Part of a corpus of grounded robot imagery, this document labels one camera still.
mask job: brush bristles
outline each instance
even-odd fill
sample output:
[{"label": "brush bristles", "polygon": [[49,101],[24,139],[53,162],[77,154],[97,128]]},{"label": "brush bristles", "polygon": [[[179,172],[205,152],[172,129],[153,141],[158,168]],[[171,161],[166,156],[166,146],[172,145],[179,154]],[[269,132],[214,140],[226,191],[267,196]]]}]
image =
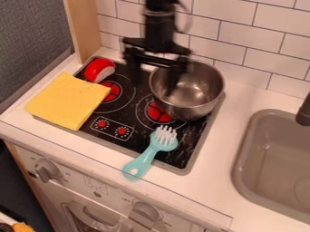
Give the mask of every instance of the brush bristles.
[{"label": "brush bristles", "polygon": [[177,132],[167,125],[161,125],[155,130],[155,139],[162,145],[171,145],[176,138]]}]

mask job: brush handle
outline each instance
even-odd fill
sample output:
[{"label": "brush handle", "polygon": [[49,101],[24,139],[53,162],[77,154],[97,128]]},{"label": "brush handle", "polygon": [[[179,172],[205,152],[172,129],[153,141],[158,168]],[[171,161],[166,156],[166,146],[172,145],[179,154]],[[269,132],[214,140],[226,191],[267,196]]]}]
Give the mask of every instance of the brush handle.
[{"label": "brush handle", "polygon": [[143,177],[150,169],[150,164],[158,151],[150,145],[138,158],[124,166],[122,169],[124,176],[130,180],[138,180]]}]

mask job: yellow sponge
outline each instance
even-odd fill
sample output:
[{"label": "yellow sponge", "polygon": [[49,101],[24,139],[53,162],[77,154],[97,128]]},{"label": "yellow sponge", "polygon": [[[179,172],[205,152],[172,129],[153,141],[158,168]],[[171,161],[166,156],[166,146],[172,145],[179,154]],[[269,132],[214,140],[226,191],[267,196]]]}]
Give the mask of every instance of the yellow sponge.
[{"label": "yellow sponge", "polygon": [[18,222],[13,224],[14,232],[34,232],[34,230],[27,226],[24,222]]},{"label": "yellow sponge", "polygon": [[25,109],[41,119],[78,131],[110,90],[63,72]]}]

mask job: metal pot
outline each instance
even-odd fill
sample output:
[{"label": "metal pot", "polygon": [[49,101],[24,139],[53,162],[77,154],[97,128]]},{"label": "metal pot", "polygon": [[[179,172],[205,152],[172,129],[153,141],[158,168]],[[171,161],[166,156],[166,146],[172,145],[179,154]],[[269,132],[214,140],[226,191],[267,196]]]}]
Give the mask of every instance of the metal pot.
[{"label": "metal pot", "polygon": [[224,78],[214,67],[191,61],[176,89],[166,94],[168,70],[157,68],[150,74],[150,89],[155,100],[174,119],[194,121],[210,113],[224,91]]}]

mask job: gray sink basin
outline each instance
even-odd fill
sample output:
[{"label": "gray sink basin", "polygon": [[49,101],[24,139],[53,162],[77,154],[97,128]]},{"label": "gray sink basin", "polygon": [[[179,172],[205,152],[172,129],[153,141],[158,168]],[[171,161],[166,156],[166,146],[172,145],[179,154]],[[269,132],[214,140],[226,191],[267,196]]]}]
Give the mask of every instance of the gray sink basin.
[{"label": "gray sink basin", "polygon": [[310,128],[294,117],[276,110],[253,115],[231,175],[244,198],[310,224]]}]

